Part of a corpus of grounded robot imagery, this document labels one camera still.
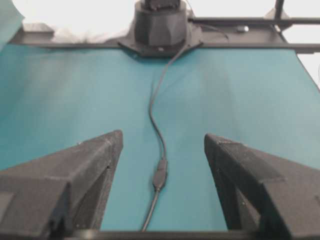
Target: teal surface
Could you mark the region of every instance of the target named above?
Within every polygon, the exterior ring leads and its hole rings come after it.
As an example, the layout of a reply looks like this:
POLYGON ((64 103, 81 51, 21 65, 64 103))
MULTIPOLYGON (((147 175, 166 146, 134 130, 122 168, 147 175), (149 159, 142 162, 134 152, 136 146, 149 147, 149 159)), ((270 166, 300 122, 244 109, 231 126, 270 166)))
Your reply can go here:
MULTIPOLYGON (((0 168, 121 129, 103 230, 138 230, 160 157, 148 118, 165 59, 120 49, 0 53, 0 168)), ((213 133, 320 168, 320 95, 294 51, 198 49, 169 70, 154 106, 169 176, 150 230, 225 230, 204 153, 213 133)))
POLYGON ((16 10, 12 0, 0 2, 0 52, 21 26, 23 17, 16 10))

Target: black 3d-printed part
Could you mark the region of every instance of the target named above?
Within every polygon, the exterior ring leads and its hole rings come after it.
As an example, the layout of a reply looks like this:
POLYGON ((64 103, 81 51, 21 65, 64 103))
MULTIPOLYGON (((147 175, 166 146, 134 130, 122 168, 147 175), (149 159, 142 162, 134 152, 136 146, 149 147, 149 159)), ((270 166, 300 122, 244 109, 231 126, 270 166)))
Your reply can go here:
POLYGON ((99 229, 122 148, 114 131, 0 171, 0 238, 99 229))
POLYGON ((320 171, 208 134, 205 153, 229 229, 320 239, 320 171))
POLYGON ((143 57, 172 57, 187 45, 187 50, 200 46, 202 29, 188 23, 187 6, 162 11, 147 10, 139 1, 129 34, 118 43, 143 57))
POLYGON ((177 9, 181 0, 141 0, 144 9, 159 11, 161 9, 177 9))

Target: black cable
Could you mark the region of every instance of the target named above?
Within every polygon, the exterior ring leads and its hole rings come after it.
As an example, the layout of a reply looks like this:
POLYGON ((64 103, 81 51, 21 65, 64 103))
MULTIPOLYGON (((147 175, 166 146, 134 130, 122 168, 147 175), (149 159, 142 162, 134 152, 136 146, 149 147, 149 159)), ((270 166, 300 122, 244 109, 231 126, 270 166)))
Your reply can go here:
POLYGON ((156 133, 158 134, 158 136, 160 138, 160 141, 161 141, 161 144, 162 144, 162 147, 163 147, 162 158, 165 158, 165 159, 167 159, 166 142, 164 140, 164 137, 162 136, 161 131, 158 128, 158 125, 157 125, 157 123, 156 123, 156 121, 154 119, 152 111, 153 111, 153 106, 154 106, 155 100, 157 98, 159 89, 161 87, 162 82, 164 81, 164 78, 166 76, 166 73, 167 73, 169 67, 185 52, 186 48, 187 48, 187 45, 184 45, 183 48, 164 67, 164 69, 162 71, 162 75, 161 75, 160 81, 158 83, 158 86, 156 87, 155 92, 153 93, 153 95, 151 97, 151 101, 150 101, 150 105, 149 105, 149 117, 150 117, 150 120, 151 120, 151 123, 152 123, 152 126, 153 126, 154 130, 156 131, 156 133))
POLYGON ((148 228, 148 225, 150 223, 152 214, 154 213, 154 210, 155 210, 158 198, 159 198, 159 193, 160 193, 159 191, 156 191, 155 194, 154 194, 149 213, 148 213, 148 215, 147 215, 147 217, 145 219, 144 225, 143 225, 142 230, 141 230, 142 232, 145 232, 147 230, 147 228, 148 228))
POLYGON ((201 27, 201 28, 203 28, 203 29, 206 28, 206 29, 210 29, 210 30, 213 30, 215 32, 221 33, 228 40, 228 42, 230 42, 230 38, 229 38, 228 34, 226 34, 221 29, 219 29, 219 28, 217 28, 215 26, 207 25, 207 24, 196 24, 196 25, 201 27))
POLYGON ((148 228, 148 225, 150 223, 150 220, 152 218, 153 212, 155 210, 156 204, 157 204, 157 200, 159 197, 159 194, 162 190, 162 188, 165 186, 166 184, 166 180, 167 180, 167 174, 168 174, 168 160, 167 160, 167 146, 166 146, 166 141, 154 119, 153 116, 153 106, 154 103, 156 101, 157 95, 159 93, 159 89, 165 79, 166 73, 168 72, 169 67, 186 51, 188 45, 185 44, 181 50, 168 62, 167 65, 165 65, 162 74, 161 74, 161 78, 160 81, 158 83, 158 86, 156 87, 156 90, 154 91, 151 100, 150 100, 150 105, 149 105, 149 117, 152 123, 152 126, 154 128, 154 130, 156 131, 158 137, 160 138, 161 144, 162 144, 162 157, 161 160, 158 163, 158 167, 157 170, 153 176, 153 187, 154 187, 154 197, 150 206, 150 210, 148 212, 148 215, 144 221, 143 227, 142 227, 142 232, 145 232, 148 228))

